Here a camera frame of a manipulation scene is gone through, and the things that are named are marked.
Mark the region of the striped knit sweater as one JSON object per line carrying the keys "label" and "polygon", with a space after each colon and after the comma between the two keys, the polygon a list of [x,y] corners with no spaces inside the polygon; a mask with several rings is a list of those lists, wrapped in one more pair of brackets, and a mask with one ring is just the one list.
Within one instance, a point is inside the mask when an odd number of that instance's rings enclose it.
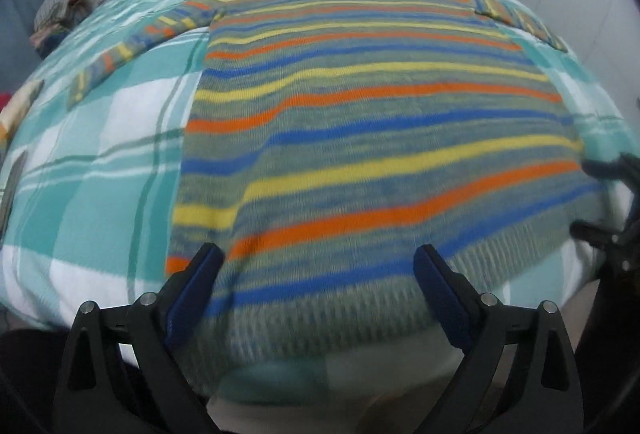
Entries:
{"label": "striped knit sweater", "polygon": [[484,0],[184,0],[78,72],[70,106],[208,32],[166,260],[224,254],[178,353],[194,388],[425,331],[424,243],[495,288],[604,217],[577,123],[513,22]]}

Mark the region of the pile of clothes on nightstand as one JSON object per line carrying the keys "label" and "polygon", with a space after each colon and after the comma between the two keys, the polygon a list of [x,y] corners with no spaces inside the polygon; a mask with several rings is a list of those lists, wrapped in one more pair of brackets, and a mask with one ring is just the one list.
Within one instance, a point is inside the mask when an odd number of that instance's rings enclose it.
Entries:
{"label": "pile of clothes on nightstand", "polygon": [[40,58],[50,55],[91,12],[88,0],[44,0],[34,19],[30,44]]}

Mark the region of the teal plaid bed blanket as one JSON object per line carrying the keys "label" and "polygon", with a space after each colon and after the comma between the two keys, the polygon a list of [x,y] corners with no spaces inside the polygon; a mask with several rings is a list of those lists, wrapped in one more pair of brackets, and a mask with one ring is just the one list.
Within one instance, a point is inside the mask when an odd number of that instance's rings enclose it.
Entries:
{"label": "teal plaid bed blanket", "polygon": [[[78,72],[183,1],[107,0],[30,78],[44,84],[8,151],[10,160],[24,150],[28,158],[1,246],[1,301],[31,324],[67,327],[82,302],[127,304],[173,274],[166,260],[183,131],[207,30],[191,29],[136,57],[77,106],[68,99]],[[561,94],[585,146],[582,160],[637,153],[638,139],[620,111],[559,37],[515,0],[484,1],[492,12],[514,16],[504,30]],[[596,182],[605,215],[584,220],[620,217],[628,203],[624,191]],[[566,302],[593,271],[590,250],[568,237],[498,287],[480,287],[462,273],[477,289],[534,306],[544,299]],[[235,402],[331,402],[413,388],[458,362],[432,319],[413,336],[233,369],[213,390],[195,390]]]}

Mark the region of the blue-grey curtain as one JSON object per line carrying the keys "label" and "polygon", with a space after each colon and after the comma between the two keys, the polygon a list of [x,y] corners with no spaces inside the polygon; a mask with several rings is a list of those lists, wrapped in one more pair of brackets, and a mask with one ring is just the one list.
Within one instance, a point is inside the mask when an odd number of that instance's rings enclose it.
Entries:
{"label": "blue-grey curtain", "polygon": [[30,43],[44,0],[1,0],[1,91],[14,93],[41,58]]}

